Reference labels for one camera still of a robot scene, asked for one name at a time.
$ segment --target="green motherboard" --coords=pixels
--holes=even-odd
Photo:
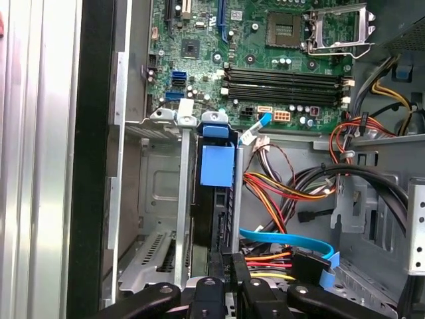
[[[264,112],[277,130],[331,132],[341,120],[350,56],[309,56],[306,13],[355,0],[153,0],[148,112],[194,98],[194,115],[222,110],[234,128]],[[352,41],[356,16],[324,20],[325,43]]]

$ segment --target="side panel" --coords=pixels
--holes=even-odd
[[[0,3],[2,319],[66,316],[81,11],[79,0]]]

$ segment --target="black ram slot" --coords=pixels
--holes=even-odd
[[[225,69],[226,73],[231,74],[245,74],[249,76],[255,76],[255,74],[267,74],[277,76],[288,76],[290,78],[300,79],[316,79],[318,81],[328,82],[340,82],[341,77],[336,75],[325,75],[325,74],[314,74],[314,73],[298,73],[298,72],[287,72],[280,70],[266,70],[263,68],[234,68],[233,66]]]
[[[245,84],[235,84],[235,83],[224,83],[224,87],[231,89],[239,89],[239,90],[261,90],[261,92],[273,92],[274,94],[291,94],[297,96],[334,96],[335,98],[341,98],[341,93],[333,90],[316,90],[316,88],[312,90],[306,90],[301,88],[293,88],[291,86],[287,87],[275,87],[275,86],[254,86],[254,85],[245,85]]]
[[[342,81],[341,76],[231,66],[222,85],[231,99],[337,106]]]
[[[303,94],[292,94],[280,92],[278,88],[262,87],[232,87],[229,89],[230,99],[266,102],[287,102],[317,106],[335,106],[340,99],[336,95],[320,96],[314,92],[304,92]]]

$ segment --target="circuit board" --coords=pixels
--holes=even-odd
[[[188,1],[190,10],[185,12]],[[268,128],[331,132],[341,120],[340,103],[316,104],[310,102],[315,101],[311,95],[304,100],[280,101],[279,92],[264,91],[259,96],[249,82],[257,74],[261,81],[277,76],[279,81],[292,82],[299,74],[317,80],[322,80],[321,75],[351,75],[351,57],[313,58],[300,49],[308,37],[303,14],[313,1],[317,4],[319,0],[153,0],[147,109],[177,108],[179,98],[194,98],[195,116],[200,118],[208,109],[222,110],[234,128],[250,127],[262,112],[271,112],[274,117]],[[321,7],[341,4],[341,0],[320,1]],[[324,41],[351,41],[355,19],[350,14],[326,19]],[[229,75],[232,72],[242,72],[245,82],[223,88],[226,77],[229,82],[237,78]],[[255,87],[261,90],[264,86],[260,82]],[[295,91],[288,92],[287,98]]]

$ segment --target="blue sata port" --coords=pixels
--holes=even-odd
[[[166,101],[176,101],[184,97],[185,97],[185,94],[183,92],[168,91],[165,93]]]
[[[173,71],[171,73],[171,85],[173,86],[185,86],[187,80],[187,72]]]

